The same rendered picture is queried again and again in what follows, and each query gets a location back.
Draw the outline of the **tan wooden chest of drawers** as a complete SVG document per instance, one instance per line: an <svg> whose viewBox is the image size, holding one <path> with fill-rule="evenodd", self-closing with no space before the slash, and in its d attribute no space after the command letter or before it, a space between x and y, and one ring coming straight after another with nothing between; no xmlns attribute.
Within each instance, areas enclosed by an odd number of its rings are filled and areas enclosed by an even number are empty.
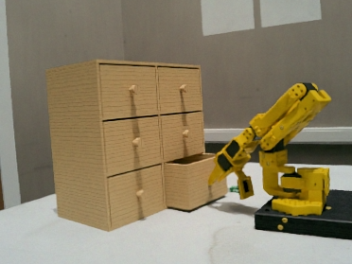
<svg viewBox="0 0 352 264"><path fill-rule="evenodd" d="M155 67L158 112L102 117L99 66L103 64ZM199 69L201 108L160 112L157 67ZM169 209L164 162L205 153L201 66L91 60L45 69L45 73L58 217L111 232ZM160 114L191 112L202 112L203 150L163 160ZM138 116L158 116L161 161L107 173L102 120ZM156 164L162 170L164 208L111 228L107 177Z"/></svg>

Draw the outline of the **white eraser with green sleeve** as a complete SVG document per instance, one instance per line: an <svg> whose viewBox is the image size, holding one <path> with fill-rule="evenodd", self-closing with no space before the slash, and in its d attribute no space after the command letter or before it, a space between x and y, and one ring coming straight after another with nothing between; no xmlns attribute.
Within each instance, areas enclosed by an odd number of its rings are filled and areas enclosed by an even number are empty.
<svg viewBox="0 0 352 264"><path fill-rule="evenodd" d="M238 193L237 185L228 185L228 193Z"/></svg>

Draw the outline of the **tan cardboard drawer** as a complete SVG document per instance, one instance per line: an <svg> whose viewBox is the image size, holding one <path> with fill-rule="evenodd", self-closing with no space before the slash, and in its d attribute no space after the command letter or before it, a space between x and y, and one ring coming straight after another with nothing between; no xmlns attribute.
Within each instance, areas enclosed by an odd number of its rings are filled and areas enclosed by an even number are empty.
<svg viewBox="0 0 352 264"><path fill-rule="evenodd" d="M228 194L227 177L208 184L215 156L198 153L164 162L166 206L191 210Z"/></svg>
<svg viewBox="0 0 352 264"><path fill-rule="evenodd" d="M203 150L202 112L160 116L163 160Z"/></svg>
<svg viewBox="0 0 352 264"><path fill-rule="evenodd" d="M157 69L160 112L201 108L199 69Z"/></svg>
<svg viewBox="0 0 352 264"><path fill-rule="evenodd" d="M164 208L161 165L107 177L111 228Z"/></svg>
<svg viewBox="0 0 352 264"><path fill-rule="evenodd" d="M103 116L158 112L155 67L100 65Z"/></svg>
<svg viewBox="0 0 352 264"><path fill-rule="evenodd" d="M158 116L102 121L107 173L161 161Z"/></svg>

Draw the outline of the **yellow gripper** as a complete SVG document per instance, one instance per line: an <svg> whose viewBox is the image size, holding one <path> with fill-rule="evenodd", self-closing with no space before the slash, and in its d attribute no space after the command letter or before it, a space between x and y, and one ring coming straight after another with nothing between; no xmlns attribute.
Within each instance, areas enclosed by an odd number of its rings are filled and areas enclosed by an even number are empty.
<svg viewBox="0 0 352 264"><path fill-rule="evenodd" d="M248 160L251 159L251 156L248 155L242 159L231 161L227 154L224 152L225 147L215 156L214 163L216 165L208 178L208 184L212 185L217 180L220 182L229 174L235 172L235 174L238 176L237 185L240 199L245 200L254 196L255 193L252 178L250 175L247 176L243 171L244 166L248 163Z"/></svg>

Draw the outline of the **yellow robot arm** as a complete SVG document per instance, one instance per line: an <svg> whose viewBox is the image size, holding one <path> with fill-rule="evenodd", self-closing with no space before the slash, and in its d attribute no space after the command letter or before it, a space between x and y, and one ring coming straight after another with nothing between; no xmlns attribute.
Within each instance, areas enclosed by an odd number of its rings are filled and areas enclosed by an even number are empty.
<svg viewBox="0 0 352 264"><path fill-rule="evenodd" d="M294 166L284 166L288 163L284 146L330 101L327 93L318 91L315 84L296 84L267 113L256 115L250 121L251 126L225 147L230 160L236 161L251 154L260 143L264 149L259 152L263 190L270 196L279 196L279 200L273 200L273 210L292 216L322 214L326 204L326 168L298 167L296 172ZM280 176L280 185L278 173L284 173Z"/></svg>

